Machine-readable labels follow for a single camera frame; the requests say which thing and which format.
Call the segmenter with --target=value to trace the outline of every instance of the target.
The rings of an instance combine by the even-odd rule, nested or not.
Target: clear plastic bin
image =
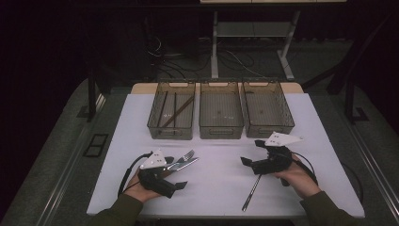
[[[244,78],[240,95],[247,137],[291,133],[294,119],[276,78]]]
[[[159,81],[147,126],[154,139],[192,139],[196,82]]]
[[[239,139],[244,120],[238,80],[203,79],[200,82],[199,135],[202,139]]]

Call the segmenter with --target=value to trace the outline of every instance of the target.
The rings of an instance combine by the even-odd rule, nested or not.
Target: white tag
[[[154,152],[143,164],[140,165],[142,170],[164,167],[167,164],[167,160],[165,160],[164,154],[160,149]]]
[[[295,143],[298,141],[302,141],[302,137],[295,137],[291,135],[281,134],[273,132],[270,138],[264,143],[266,146],[276,146],[281,147],[287,144]]]

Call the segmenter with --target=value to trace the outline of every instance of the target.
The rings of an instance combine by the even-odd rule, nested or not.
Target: white table
[[[364,210],[335,154],[326,131],[308,94],[286,94],[295,120],[291,135],[304,141],[289,145],[312,163],[319,185],[343,210],[364,218]],[[141,218],[296,218],[305,215],[294,190],[281,185],[272,175],[264,175],[246,212],[241,210],[257,179],[252,169],[242,165],[240,156],[265,159],[266,150],[257,148],[245,131],[241,139],[203,140],[199,130],[199,96],[196,96],[192,140],[152,139],[147,120],[153,94],[130,94],[120,114],[102,171],[91,198],[88,214],[109,208],[117,199],[126,169],[143,153],[159,148],[175,159],[190,150],[199,161],[170,175],[172,183],[188,181],[171,199],[161,197],[147,202]]]

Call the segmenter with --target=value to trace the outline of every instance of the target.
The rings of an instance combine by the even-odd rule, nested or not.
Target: fork
[[[166,170],[169,170],[171,167],[175,166],[176,164],[183,163],[190,159],[192,156],[194,156],[194,150],[191,150],[187,154],[183,155],[181,158],[179,158],[175,163],[170,164],[167,166]]]

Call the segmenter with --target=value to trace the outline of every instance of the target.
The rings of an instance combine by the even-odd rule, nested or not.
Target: person's sleeve
[[[321,191],[301,201],[311,226],[353,226],[357,219],[339,209],[326,192]]]
[[[143,203],[125,194],[121,194],[111,208],[94,216],[88,226],[132,226],[135,225]]]

